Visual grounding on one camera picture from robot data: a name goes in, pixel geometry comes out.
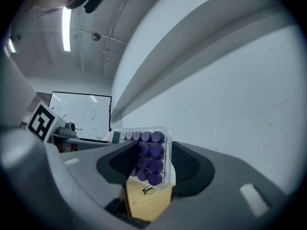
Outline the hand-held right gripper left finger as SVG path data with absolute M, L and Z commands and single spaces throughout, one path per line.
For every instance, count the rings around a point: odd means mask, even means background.
M 46 151 L 74 230 L 143 230 L 150 225 L 131 216 L 127 197 L 126 182 L 138 158 L 136 142 L 67 153 L 48 146 Z

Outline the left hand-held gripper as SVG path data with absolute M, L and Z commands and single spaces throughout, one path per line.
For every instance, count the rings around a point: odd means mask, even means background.
M 65 121 L 40 101 L 26 128 L 37 135 L 45 143 L 53 143 L 53 137 L 68 139 L 76 138 L 75 124 Z

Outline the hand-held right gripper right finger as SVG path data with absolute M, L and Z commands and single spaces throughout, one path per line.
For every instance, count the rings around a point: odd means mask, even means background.
M 182 142 L 172 149 L 176 185 L 151 229 L 264 229 L 282 211 L 286 194 L 243 160 Z

